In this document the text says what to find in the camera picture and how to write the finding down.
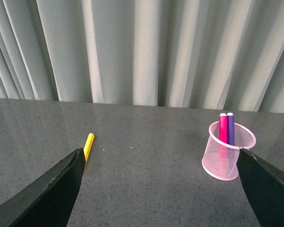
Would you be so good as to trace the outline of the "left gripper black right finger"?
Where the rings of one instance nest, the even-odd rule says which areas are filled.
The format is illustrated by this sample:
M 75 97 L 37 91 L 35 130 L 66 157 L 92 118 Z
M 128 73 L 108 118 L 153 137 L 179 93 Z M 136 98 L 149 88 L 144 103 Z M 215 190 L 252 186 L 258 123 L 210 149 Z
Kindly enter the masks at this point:
M 245 195 L 262 227 L 284 227 L 284 171 L 245 148 L 237 168 Z

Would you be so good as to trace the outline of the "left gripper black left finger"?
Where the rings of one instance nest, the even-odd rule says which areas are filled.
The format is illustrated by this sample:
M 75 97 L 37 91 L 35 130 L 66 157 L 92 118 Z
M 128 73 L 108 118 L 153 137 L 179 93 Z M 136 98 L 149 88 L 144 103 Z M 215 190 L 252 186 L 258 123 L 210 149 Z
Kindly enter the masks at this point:
M 78 148 L 0 205 L 0 227 L 65 227 L 77 199 L 86 160 Z

